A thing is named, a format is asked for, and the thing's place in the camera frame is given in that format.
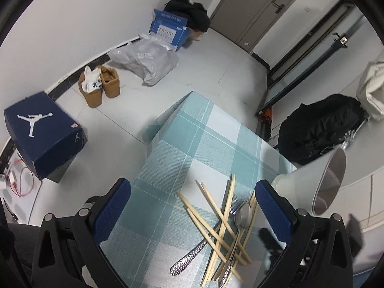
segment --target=floor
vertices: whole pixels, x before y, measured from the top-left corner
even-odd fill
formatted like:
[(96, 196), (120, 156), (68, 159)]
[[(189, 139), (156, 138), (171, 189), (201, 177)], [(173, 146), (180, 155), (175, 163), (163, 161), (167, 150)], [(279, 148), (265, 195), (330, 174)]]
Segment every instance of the floor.
[(88, 143), (59, 184), (44, 179), (30, 224), (40, 226), (49, 212), (75, 214), (89, 197), (107, 193), (119, 177), (133, 181), (145, 162), (141, 132), (192, 90), (256, 131), (265, 67), (214, 30), (177, 55), (178, 65), (153, 87), (119, 66), (121, 93), (114, 99), (103, 95), (98, 108), (87, 106), (77, 84), (57, 100), (84, 127)]

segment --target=metal fork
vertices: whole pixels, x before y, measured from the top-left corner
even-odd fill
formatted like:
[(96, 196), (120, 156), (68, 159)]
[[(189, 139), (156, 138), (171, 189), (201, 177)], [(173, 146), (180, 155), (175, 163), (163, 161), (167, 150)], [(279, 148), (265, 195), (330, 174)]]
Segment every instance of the metal fork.
[[(231, 208), (229, 210), (229, 217), (233, 217), (235, 215), (236, 210), (243, 204), (243, 200), (240, 197), (234, 196), (231, 203)], [(213, 227), (214, 231), (217, 233), (220, 229), (221, 221), (218, 221), (216, 225)], [(177, 261), (169, 270), (172, 276), (179, 275), (183, 272), (187, 266), (192, 262), (192, 260), (200, 253), (201, 250), (207, 245), (207, 240), (204, 238), (201, 242), (199, 242), (190, 252), (188, 252), (185, 256), (183, 256), (179, 261)]]

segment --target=wooden chopstick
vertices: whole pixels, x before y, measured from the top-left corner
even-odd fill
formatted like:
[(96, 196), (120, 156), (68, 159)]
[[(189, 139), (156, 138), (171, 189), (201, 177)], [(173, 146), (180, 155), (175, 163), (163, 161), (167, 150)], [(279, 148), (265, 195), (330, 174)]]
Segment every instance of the wooden chopstick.
[[(231, 250), (231, 247), (229, 247), (229, 245), (224, 241), (224, 239), (222, 239), (221, 237), (219, 237), (219, 235), (213, 230), (213, 228), (207, 223), (206, 220), (204, 220), (200, 214), (196, 211), (196, 209), (190, 204), (190, 202), (183, 196), (183, 194), (181, 194), (181, 192), (177, 192), (179, 198), (181, 199), (181, 201), (184, 203), (185, 207), (187, 209), (189, 209), (193, 215), (196, 217), (196, 219), (208, 230), (208, 232), (213, 236), (215, 237), (218, 242), (220, 244), (222, 244), (225, 249), (227, 250)], [(245, 262), (245, 260), (240, 257), (238, 254), (235, 254), (237, 260), (239, 260), (239, 262), (242, 264), (242, 265), (247, 265), (247, 262)]]
[[(256, 198), (255, 198), (255, 191), (253, 191), (252, 193), (252, 196), (251, 196), (251, 199), (250, 199), (250, 202), (249, 202), (249, 205), (253, 208), (253, 205), (257, 203), (256, 201)], [(248, 232), (245, 236), (245, 239), (244, 239), (244, 243), (243, 243), (243, 246), (245, 247), (245, 245), (247, 244), (248, 242), (248, 238), (249, 236), (251, 235), (251, 232), (252, 232), (252, 228), (253, 228), (253, 225), (255, 223), (255, 219), (256, 219), (256, 214), (257, 214), (257, 205), (255, 207), (255, 210), (253, 212), (253, 215), (252, 215), (252, 221), (251, 221), (251, 225), (249, 226), (248, 228)], [(235, 240), (232, 242), (232, 245), (231, 245), (231, 248), (233, 248), (233, 246), (235, 245)], [(229, 255), (230, 255), (230, 252), (227, 253), (227, 255), (225, 256), (225, 258), (229, 258)], [(225, 262), (221, 262), (219, 267), (217, 268), (216, 272), (215, 272), (215, 275), (213, 277), (213, 280), (216, 281), (219, 276), (220, 276), (220, 273), (222, 272), (223, 270), (223, 267), (224, 267), (224, 264)], [(235, 268), (237, 266), (237, 261), (235, 261), (234, 265), (233, 265), (233, 268)]]
[[(223, 214), (221, 213), (220, 209), (218, 208), (216, 202), (214, 201), (212, 195), (209, 193), (209, 191), (207, 190), (207, 188), (205, 187), (205, 185), (203, 183), (199, 183), (199, 187), (201, 188), (202, 190), (202, 193), (204, 195), (204, 197), (206, 197), (207, 199), (209, 199), (209, 203), (212, 205), (212, 208), (214, 210), (214, 212), (216, 213), (216, 215), (218, 215), (218, 217), (221, 219), (221, 221), (224, 223), (225, 227), (227, 228), (228, 232), (231, 234), (232, 238), (233, 239), (236, 239), (236, 234), (234, 233), (234, 231), (232, 230), (231, 226), (229, 225), (228, 223), (228, 217), (227, 217), (227, 220), (225, 220)], [(248, 260), (249, 263), (252, 263), (252, 259), (251, 257), (249, 256), (249, 254), (246, 253), (245, 249), (244, 249), (244, 246), (239, 243), (238, 244), (241, 252), (243, 252), (245, 258)]]
[[(229, 218), (229, 211), (231, 209), (231, 203), (234, 195), (234, 190), (235, 190), (235, 182), (236, 182), (236, 176), (234, 174), (231, 174), (229, 178), (229, 189), (228, 189), (228, 195), (227, 195), (227, 201), (225, 203), (225, 208), (224, 208), (224, 221), (221, 222), (220, 224), (220, 229), (218, 232), (218, 235), (223, 238), (225, 234), (225, 224), (224, 222), (228, 221)], [(215, 265), (217, 261), (217, 254), (216, 252), (213, 252), (211, 255), (211, 258), (209, 259), (207, 269), (205, 270), (203, 280), (200, 284), (201, 287), (204, 287), (207, 283), (207, 281), (211, 280), (212, 278), (212, 273), (214, 271)]]
[[(203, 237), (207, 240), (207, 242), (212, 247), (212, 249), (216, 252), (216, 254), (218, 254), (220, 259), (222, 259), (225, 263), (227, 261), (226, 258), (223, 256), (223, 254), (220, 252), (220, 250), (215, 246), (214, 242), (209, 237), (209, 235), (206, 233), (206, 231), (204, 231), (203, 227), (200, 225), (197, 218), (193, 215), (192, 211), (189, 208), (187, 208), (186, 211), (189, 214), (190, 218), (192, 219), (193, 223), (195, 223), (195, 225), (196, 225), (197, 229), (200, 231), (201, 235), (203, 235)], [(239, 273), (237, 273), (233, 267), (231, 267), (231, 271), (239, 279), (239, 281), (241, 281), (241, 282), (243, 281), (243, 279), (241, 278)]]
[[(250, 200), (250, 205), (251, 205), (252, 207), (253, 207), (254, 204), (255, 204), (255, 210), (254, 210), (253, 215), (252, 215), (251, 225), (249, 226), (248, 231), (247, 231), (247, 233), (246, 233), (246, 235), (245, 235), (245, 239), (244, 239), (244, 242), (243, 242), (243, 246), (244, 246), (244, 247), (246, 246), (246, 244), (247, 244), (247, 242), (248, 242), (248, 239), (249, 239), (249, 237), (250, 237), (250, 235), (251, 235), (253, 226), (254, 226), (254, 224), (255, 224), (256, 216), (257, 216), (258, 203), (257, 203), (256, 198), (255, 198), (255, 192), (252, 193), (251, 200)], [(225, 264), (225, 262), (224, 262), (224, 263), (222, 262), (222, 263), (220, 264), (220, 266), (218, 267), (218, 269), (217, 269), (217, 271), (216, 271), (216, 273), (215, 273), (215, 276), (214, 276), (214, 280), (217, 280), (218, 277), (220, 276), (221, 271), (219, 271), (219, 270), (220, 270), (220, 269), (221, 269), (221, 270), (223, 269), (224, 264)], [(236, 268), (236, 266), (237, 266), (237, 260), (235, 261), (235, 263), (234, 263), (234, 265), (233, 265), (232, 267), (233, 267), (233, 268)], [(232, 273), (229, 274), (228, 279), (227, 279), (227, 282), (228, 282), (229, 279), (231, 278), (231, 275), (232, 275)]]

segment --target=teal plaid tablecloth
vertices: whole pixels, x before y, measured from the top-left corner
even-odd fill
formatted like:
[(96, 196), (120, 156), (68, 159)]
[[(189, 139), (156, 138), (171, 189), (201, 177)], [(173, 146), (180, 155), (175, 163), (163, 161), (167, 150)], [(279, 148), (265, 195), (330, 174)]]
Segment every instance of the teal plaid tablecloth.
[[(174, 104), (143, 135), (147, 161), (132, 183), (131, 197), (107, 241), (106, 257), (128, 287), (199, 287), (211, 253), (210, 246), (179, 276), (170, 267), (202, 236), (177, 191), (214, 226), (218, 221), (198, 189), (204, 182), (222, 205), (227, 181), (236, 175), (235, 194), (249, 198), (258, 180), (272, 181), (293, 166), (276, 150), (222, 109), (196, 92)], [(254, 263), (238, 266), (245, 282), (232, 276), (228, 287), (253, 287), (264, 277), (266, 251), (258, 238), (266, 226), (262, 211), (246, 246)], [(217, 287), (210, 282), (206, 287)]]

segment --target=brown shoe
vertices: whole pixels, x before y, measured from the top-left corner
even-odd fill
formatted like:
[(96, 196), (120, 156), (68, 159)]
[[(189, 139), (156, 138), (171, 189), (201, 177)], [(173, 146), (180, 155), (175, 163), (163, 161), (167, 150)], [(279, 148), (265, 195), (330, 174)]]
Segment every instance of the brown shoe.
[(83, 90), (83, 87), (81, 86), (81, 83), (85, 80), (84, 72), (81, 73), (80, 78), (79, 78), (79, 90), (81, 94), (85, 97), (85, 100), (87, 101), (87, 104), (91, 108), (96, 108), (97, 106), (100, 106), (102, 103), (102, 97), (101, 89), (96, 89), (95, 91), (91, 93), (87, 93)]
[(102, 88), (110, 99), (120, 94), (120, 78), (115, 68), (107, 68), (105, 66), (96, 66), (101, 69)]

